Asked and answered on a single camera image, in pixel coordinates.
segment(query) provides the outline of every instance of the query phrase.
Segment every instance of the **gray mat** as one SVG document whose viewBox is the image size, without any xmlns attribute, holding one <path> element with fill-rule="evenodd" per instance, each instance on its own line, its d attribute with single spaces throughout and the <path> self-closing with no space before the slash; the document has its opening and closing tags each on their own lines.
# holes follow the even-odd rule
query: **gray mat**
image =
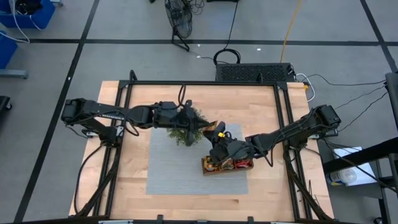
<svg viewBox="0 0 398 224">
<path fill-rule="evenodd" d="M 227 124 L 232 137 L 243 139 L 241 126 Z M 201 158 L 211 143 L 203 138 L 191 147 L 177 146 L 166 129 L 152 129 L 146 194 L 247 194 L 246 172 L 204 176 Z"/>
</svg>

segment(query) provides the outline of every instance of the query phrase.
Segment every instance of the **white cable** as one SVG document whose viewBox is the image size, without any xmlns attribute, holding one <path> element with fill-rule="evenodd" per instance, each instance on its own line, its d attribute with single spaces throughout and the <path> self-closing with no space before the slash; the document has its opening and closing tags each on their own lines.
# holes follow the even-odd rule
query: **white cable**
<svg viewBox="0 0 398 224">
<path fill-rule="evenodd" d="M 15 16 L 15 7 L 16 7 L 16 2 L 15 2 L 15 0 L 12 0 L 12 4 L 14 5 L 14 7 L 12 7 L 12 15 L 13 15 L 13 17 L 14 17 L 15 24 L 16 24 L 16 26 L 18 27 L 19 32 L 21 32 L 21 34 L 27 39 L 27 41 L 26 41 L 26 40 L 21 40 L 21 39 L 15 39 L 15 38 L 10 37 L 10 36 L 8 36 L 8 35 L 6 35 L 6 34 L 3 34 L 2 32 L 0 32 L 0 34 L 3 35 L 3 36 L 5 36 L 5 37 L 7 37 L 7 38 L 9 38 L 9 39 L 11 39 L 11 40 L 15 40 L 15 41 L 18 41 L 18 42 L 22 42 L 22 43 L 27 43 L 27 44 L 29 44 L 29 43 L 30 43 L 30 39 L 28 38 L 28 36 L 27 36 L 27 35 L 21 30 L 21 28 L 19 27 L 19 24 L 18 24 L 18 22 L 17 22 L 17 17 Z M 32 15 L 30 15 L 30 20 L 32 21 L 33 25 L 36 26 L 36 28 L 37 28 L 38 30 L 41 30 L 41 29 L 35 24 L 35 22 L 33 22 L 33 20 L 32 20 Z"/>
<path fill-rule="evenodd" d="M 304 81 L 304 80 L 307 80 L 308 81 L 308 83 L 310 84 L 310 87 L 311 87 L 311 89 L 312 89 L 312 92 L 313 92 L 313 96 L 309 99 L 309 100 L 307 100 L 307 102 L 309 102 L 309 101 L 311 101 L 311 100 L 313 100 L 314 98 L 315 98 L 315 90 L 314 90 L 314 88 L 313 88 L 313 86 L 312 86 L 312 83 L 311 83 L 311 81 L 307 78 L 307 76 L 306 75 L 304 75 L 304 74 L 302 74 L 302 73 L 299 73 L 299 74 L 296 74 L 296 76 L 297 75 L 302 75 L 302 76 L 304 76 L 304 79 L 302 80 L 302 82 Z"/>
</svg>

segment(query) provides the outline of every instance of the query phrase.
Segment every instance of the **green plant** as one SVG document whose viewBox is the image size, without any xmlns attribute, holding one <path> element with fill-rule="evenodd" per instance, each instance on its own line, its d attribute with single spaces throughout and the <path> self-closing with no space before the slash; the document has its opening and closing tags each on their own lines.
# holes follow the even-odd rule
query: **green plant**
<svg viewBox="0 0 398 224">
<path fill-rule="evenodd" d="M 197 109 L 193 109 L 195 111 L 195 114 L 201 118 L 201 119 L 206 119 L 205 116 L 201 114 L 201 111 L 198 111 Z M 187 130 L 185 129 L 178 129 L 178 128 L 167 128 L 167 133 L 169 134 L 170 138 L 175 139 L 177 145 L 179 146 L 180 144 L 183 144 L 184 146 L 187 145 Z M 196 144 L 199 140 L 201 140 L 203 137 L 203 134 L 201 133 L 201 129 L 196 130 L 194 132 L 194 141 L 193 144 Z"/>
</svg>

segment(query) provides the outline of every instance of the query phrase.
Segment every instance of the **yellow cable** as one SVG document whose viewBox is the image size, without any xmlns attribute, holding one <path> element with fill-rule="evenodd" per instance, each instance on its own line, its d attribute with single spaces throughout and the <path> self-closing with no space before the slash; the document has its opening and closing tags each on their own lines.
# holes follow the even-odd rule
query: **yellow cable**
<svg viewBox="0 0 398 224">
<path fill-rule="evenodd" d="M 301 6 L 301 1 L 302 0 L 298 0 L 298 4 L 297 4 L 297 7 L 296 7 L 296 10 L 294 11 L 293 18 L 292 18 L 292 20 L 291 20 L 291 22 L 289 24 L 289 28 L 287 29 L 285 40 L 284 40 L 284 46 L 282 47 L 282 54 L 280 55 L 280 62 L 279 63 L 282 63 L 282 61 L 284 59 L 284 52 L 285 52 L 285 46 L 286 46 L 287 38 L 289 37 L 290 31 L 292 30 L 294 20 L 296 20 L 296 15 L 299 12 L 299 9 L 300 9 L 300 6 Z"/>
</svg>

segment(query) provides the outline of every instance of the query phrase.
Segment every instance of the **wooden table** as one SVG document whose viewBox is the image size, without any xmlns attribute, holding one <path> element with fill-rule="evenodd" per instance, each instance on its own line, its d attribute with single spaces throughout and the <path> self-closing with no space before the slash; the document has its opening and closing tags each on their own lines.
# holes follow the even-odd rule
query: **wooden table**
<svg viewBox="0 0 398 224">
<path fill-rule="evenodd" d="M 302 83 L 288 83 L 294 120 L 309 112 Z M 103 82 L 98 102 L 113 105 L 118 82 Z M 134 85 L 130 107 L 151 105 L 157 101 L 177 101 L 180 86 Z M 283 94 L 280 94 L 285 113 Z M 187 86 L 185 99 L 202 111 L 208 120 L 241 124 L 243 136 L 269 133 L 279 129 L 275 96 L 269 86 Z M 109 119 L 98 118 L 109 125 Z M 293 221 L 292 202 L 287 173 L 282 158 L 281 144 L 274 149 L 274 166 L 263 159 L 254 161 L 254 168 L 247 171 L 249 193 L 245 195 L 147 195 L 146 181 L 149 160 L 151 129 L 139 129 L 140 136 L 125 133 L 118 178 L 114 192 L 112 219 L 155 220 L 158 214 L 165 220 L 224 220 L 245 221 L 248 216 L 255 221 Z M 86 157 L 100 144 L 98 138 L 89 139 Z M 318 150 L 316 141 L 309 140 L 308 148 Z M 87 163 L 80 179 L 78 207 L 91 197 L 98 186 L 104 150 L 95 154 Z M 319 155 L 302 150 L 302 164 L 307 181 L 311 180 L 312 194 L 327 215 L 333 217 L 328 189 Z M 107 190 L 103 194 L 100 214 L 104 213 Z M 300 216 L 305 217 L 302 197 Z"/>
</svg>

